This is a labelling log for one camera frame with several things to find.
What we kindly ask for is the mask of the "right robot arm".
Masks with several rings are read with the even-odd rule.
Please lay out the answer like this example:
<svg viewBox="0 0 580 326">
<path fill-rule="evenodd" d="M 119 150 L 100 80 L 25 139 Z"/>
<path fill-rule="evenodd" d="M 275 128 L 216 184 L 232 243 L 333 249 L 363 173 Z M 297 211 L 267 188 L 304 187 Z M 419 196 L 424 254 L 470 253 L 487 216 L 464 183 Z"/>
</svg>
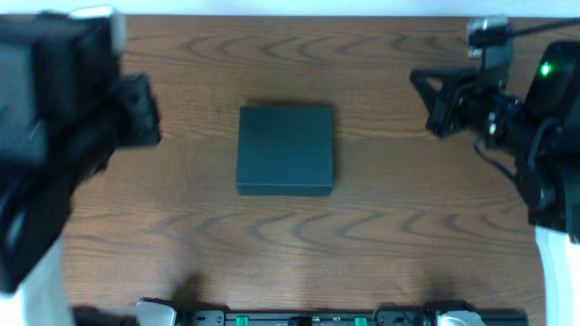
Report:
<svg viewBox="0 0 580 326">
<path fill-rule="evenodd" d="M 546 324 L 579 322 L 579 44 L 547 46 L 525 98 L 506 89 L 510 41 L 480 43 L 478 68 L 415 69 L 410 81 L 443 139 L 464 129 L 478 146 L 511 155 L 495 166 L 515 186 L 535 228 L 546 290 Z"/>
</svg>

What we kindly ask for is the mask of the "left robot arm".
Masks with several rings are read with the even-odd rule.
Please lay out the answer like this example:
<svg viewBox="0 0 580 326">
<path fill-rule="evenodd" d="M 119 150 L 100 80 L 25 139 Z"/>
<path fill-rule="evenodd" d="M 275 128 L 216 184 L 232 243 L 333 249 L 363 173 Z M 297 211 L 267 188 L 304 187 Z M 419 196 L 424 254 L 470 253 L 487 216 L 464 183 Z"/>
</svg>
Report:
<svg viewBox="0 0 580 326">
<path fill-rule="evenodd" d="M 77 187 L 120 148 L 159 144 L 144 74 L 125 75 L 126 21 L 107 5 L 1 23 L 1 322 L 141 325 L 69 304 L 62 232 Z"/>
</svg>

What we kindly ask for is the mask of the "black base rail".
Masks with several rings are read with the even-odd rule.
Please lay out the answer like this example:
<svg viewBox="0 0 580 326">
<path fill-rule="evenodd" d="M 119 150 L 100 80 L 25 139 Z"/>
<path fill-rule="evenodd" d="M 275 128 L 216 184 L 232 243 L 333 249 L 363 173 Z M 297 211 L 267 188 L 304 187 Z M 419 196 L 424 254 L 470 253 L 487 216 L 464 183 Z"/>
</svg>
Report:
<svg viewBox="0 0 580 326">
<path fill-rule="evenodd" d="M 479 310 L 467 302 L 428 302 L 420 307 L 392 302 L 372 311 L 190 310 L 161 299 L 143 299 L 119 310 L 89 306 L 72 309 L 75 325 L 159 326 L 527 326 L 528 317 L 513 310 Z"/>
</svg>

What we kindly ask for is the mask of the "dark green box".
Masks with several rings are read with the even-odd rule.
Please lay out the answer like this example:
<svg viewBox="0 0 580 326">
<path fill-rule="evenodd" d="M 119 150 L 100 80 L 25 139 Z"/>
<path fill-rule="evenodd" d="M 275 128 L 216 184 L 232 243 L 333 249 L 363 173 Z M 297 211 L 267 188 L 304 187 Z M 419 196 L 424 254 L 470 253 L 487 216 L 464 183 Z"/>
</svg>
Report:
<svg viewBox="0 0 580 326">
<path fill-rule="evenodd" d="M 236 186 L 241 196 L 329 196 L 334 188 L 334 109 L 242 107 Z"/>
</svg>

